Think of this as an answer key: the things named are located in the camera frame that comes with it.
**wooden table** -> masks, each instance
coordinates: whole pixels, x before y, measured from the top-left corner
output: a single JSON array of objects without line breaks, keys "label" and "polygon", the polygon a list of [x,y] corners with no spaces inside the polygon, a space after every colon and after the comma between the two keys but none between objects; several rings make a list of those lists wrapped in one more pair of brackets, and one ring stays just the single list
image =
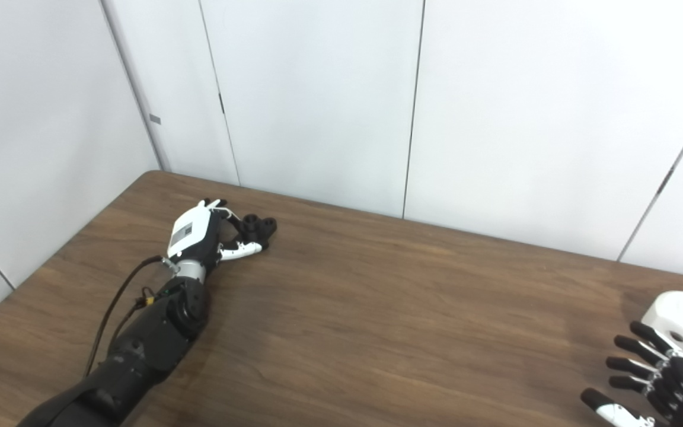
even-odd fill
[{"label": "wooden table", "polygon": [[[78,381],[119,283],[204,197],[279,230],[212,274],[208,328],[126,425],[604,426],[578,394],[606,390],[613,336],[683,289],[676,274],[147,173],[0,304],[0,425]],[[140,273],[109,329],[167,278]]]}]

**robotic finger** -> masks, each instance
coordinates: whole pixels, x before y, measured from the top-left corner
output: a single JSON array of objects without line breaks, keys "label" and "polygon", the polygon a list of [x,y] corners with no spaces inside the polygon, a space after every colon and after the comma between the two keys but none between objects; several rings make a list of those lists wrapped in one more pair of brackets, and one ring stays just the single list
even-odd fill
[{"label": "robotic finger", "polygon": [[585,389],[581,393],[581,400],[615,427],[669,427],[668,424],[652,417],[642,416],[635,410],[619,405],[615,400],[593,388]]}]

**black fingertip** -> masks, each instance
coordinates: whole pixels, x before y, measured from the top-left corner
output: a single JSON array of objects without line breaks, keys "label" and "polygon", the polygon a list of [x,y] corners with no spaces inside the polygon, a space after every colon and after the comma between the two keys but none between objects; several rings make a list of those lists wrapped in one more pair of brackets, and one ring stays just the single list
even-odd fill
[{"label": "black fingertip", "polygon": [[628,350],[633,348],[634,338],[624,337],[623,335],[616,335],[613,338],[613,343],[621,349]]},{"label": "black fingertip", "polygon": [[593,411],[597,411],[600,406],[615,403],[613,399],[598,392],[596,389],[588,388],[581,392],[581,401],[589,406]]},{"label": "black fingertip", "polygon": [[628,360],[624,359],[623,357],[610,356],[605,359],[605,366],[610,369],[623,371],[628,368]]}]

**black robotic arm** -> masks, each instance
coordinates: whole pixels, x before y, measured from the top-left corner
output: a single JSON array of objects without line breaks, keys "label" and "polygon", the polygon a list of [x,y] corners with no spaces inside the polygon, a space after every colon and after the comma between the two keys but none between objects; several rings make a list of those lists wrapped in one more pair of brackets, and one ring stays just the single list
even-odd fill
[{"label": "black robotic arm", "polygon": [[[117,426],[152,386],[168,378],[207,324],[209,293],[204,283],[209,273],[221,260],[263,251],[276,232],[273,218],[250,214],[239,219],[225,205],[225,200],[202,200],[176,220],[168,258],[148,260],[165,262],[173,278],[153,297],[139,298],[130,313],[140,310],[140,314],[111,341],[106,359],[90,371],[104,319],[85,378],[36,406],[19,427]],[[238,230],[233,240],[224,243],[220,241],[223,221]]]}]

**black finger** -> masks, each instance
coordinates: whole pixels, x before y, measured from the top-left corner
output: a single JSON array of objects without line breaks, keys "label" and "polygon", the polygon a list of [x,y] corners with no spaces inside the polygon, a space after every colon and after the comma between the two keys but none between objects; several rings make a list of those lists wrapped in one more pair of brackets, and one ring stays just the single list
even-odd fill
[{"label": "black finger", "polygon": [[667,420],[671,421],[673,419],[673,411],[669,410],[669,408],[661,402],[655,393],[648,393],[647,401],[650,402],[650,404],[653,405],[653,408],[655,408],[655,410]]},{"label": "black finger", "polygon": [[657,371],[656,368],[650,367],[650,365],[645,365],[636,360],[626,359],[625,357],[609,357],[605,359],[605,365],[610,369],[626,371],[645,380],[649,379],[650,376]]},{"label": "black finger", "polygon": [[647,326],[642,322],[634,321],[629,325],[631,332],[639,338],[649,341],[661,354],[666,354],[669,350],[678,349],[674,343],[662,333],[657,332],[653,327]]},{"label": "black finger", "polygon": [[615,376],[610,377],[608,382],[610,383],[610,387],[633,390],[637,393],[642,393],[645,389],[650,387],[650,381],[636,377]]},{"label": "black finger", "polygon": [[657,365],[659,362],[667,360],[667,358],[660,354],[656,349],[641,341],[634,340],[634,338],[618,335],[613,342],[618,348],[637,354],[637,356],[642,357],[645,362],[650,363],[651,365]]}]

